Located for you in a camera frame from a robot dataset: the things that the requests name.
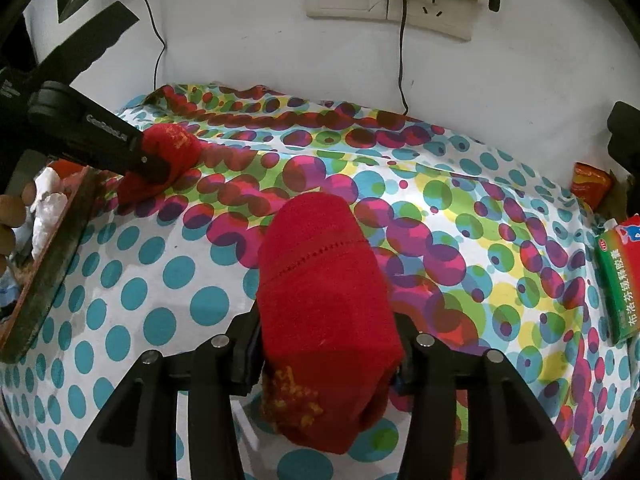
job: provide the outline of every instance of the red cloth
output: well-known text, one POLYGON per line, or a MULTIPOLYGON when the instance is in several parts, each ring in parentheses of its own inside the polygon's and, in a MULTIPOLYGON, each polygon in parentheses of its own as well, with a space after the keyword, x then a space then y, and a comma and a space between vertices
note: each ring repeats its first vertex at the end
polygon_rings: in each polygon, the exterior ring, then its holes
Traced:
POLYGON ((169 163, 169 178, 162 184, 150 184, 144 177, 127 171, 118 184, 117 195, 120 205, 142 202, 171 186, 200 158, 202 144, 178 124, 154 124, 143 132, 142 150, 159 155, 169 163))
POLYGON ((314 192, 276 214, 258 267, 263 414, 295 444, 345 453, 403 356, 376 257, 349 205, 314 192))

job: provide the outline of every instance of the polka dot bedsheet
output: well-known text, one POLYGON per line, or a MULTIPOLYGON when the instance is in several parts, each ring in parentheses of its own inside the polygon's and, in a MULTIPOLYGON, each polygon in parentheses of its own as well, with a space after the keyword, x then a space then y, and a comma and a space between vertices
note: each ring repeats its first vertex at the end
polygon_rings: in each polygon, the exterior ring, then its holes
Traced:
MULTIPOLYGON (((505 352, 584 478, 604 474, 628 430, 640 343, 610 341, 593 216, 569 190, 439 126, 262 86, 165 86, 120 114, 140 129, 183 124, 206 145, 172 189, 134 207, 118 206, 116 178, 107 182, 31 349, 0 368, 4 399, 44 479, 60 478, 143 351, 194 349, 252 306, 267 225, 311 190, 351 204, 396 311, 454 349, 505 352)), ((187 402, 178 396, 183 479, 187 402)), ((234 401, 247 479, 396 478, 410 422, 405 399, 392 395, 384 418, 343 456, 290 444, 259 405, 259 386, 234 401)), ((462 394, 456 435, 460 479, 462 394)))

